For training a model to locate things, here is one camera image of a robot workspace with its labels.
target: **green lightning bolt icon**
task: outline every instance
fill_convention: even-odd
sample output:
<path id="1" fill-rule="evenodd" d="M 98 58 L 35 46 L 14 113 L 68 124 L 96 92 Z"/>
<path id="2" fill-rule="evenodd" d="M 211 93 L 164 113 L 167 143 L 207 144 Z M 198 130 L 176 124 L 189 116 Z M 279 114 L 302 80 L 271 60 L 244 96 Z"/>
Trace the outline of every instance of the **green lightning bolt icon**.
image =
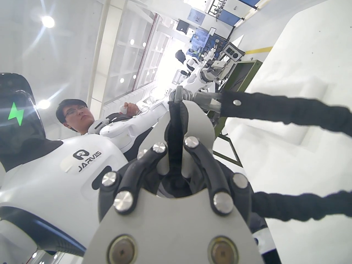
<path id="1" fill-rule="evenodd" d="M 21 126 L 22 119 L 23 119 L 23 113 L 24 113 L 24 110 L 18 110 L 16 107 L 16 104 L 13 102 L 8 120 L 16 118 L 18 124 Z"/>

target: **eyeglasses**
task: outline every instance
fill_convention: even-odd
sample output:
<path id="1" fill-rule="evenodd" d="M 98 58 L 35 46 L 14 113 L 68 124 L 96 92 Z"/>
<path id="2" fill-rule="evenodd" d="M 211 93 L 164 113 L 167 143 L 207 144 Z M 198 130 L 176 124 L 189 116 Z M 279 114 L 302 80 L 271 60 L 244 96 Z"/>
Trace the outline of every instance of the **eyeglasses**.
<path id="1" fill-rule="evenodd" d="M 86 109 L 87 107 L 86 106 L 79 106 L 77 109 L 69 109 L 65 115 L 65 118 L 67 116 L 74 116 L 74 115 L 77 115 L 77 111 L 78 110 L 84 110 Z"/>

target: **light fixture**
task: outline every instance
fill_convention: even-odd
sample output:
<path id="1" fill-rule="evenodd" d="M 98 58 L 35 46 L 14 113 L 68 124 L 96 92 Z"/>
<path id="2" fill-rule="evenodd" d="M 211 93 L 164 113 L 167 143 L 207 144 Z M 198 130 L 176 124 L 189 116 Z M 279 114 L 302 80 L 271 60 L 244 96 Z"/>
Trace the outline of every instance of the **light fixture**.
<path id="1" fill-rule="evenodd" d="M 48 100 L 41 100 L 38 104 L 37 104 L 37 109 L 47 109 L 50 107 L 50 101 Z"/>
<path id="2" fill-rule="evenodd" d="M 50 16 L 42 17 L 42 23 L 43 23 L 44 27 L 46 27 L 46 28 L 53 28 L 55 26 L 55 21 Z"/>

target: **poster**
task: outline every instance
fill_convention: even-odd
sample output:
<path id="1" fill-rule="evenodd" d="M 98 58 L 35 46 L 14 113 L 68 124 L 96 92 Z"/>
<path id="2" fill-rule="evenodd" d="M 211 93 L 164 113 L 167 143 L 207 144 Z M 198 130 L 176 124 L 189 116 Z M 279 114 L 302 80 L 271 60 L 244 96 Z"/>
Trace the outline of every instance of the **poster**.
<path id="1" fill-rule="evenodd" d="M 205 18 L 204 13 L 201 13 L 195 9 L 191 9 L 187 19 L 201 26 L 204 21 L 204 18 Z"/>

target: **black robot face screen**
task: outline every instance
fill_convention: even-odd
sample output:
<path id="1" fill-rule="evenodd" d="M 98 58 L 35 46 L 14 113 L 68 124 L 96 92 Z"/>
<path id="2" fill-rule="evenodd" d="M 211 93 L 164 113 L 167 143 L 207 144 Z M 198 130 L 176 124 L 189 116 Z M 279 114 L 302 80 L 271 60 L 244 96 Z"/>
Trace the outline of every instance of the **black robot face screen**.
<path id="1" fill-rule="evenodd" d="M 39 114 L 30 94 L 0 91 L 0 154 L 18 154 L 45 139 Z"/>

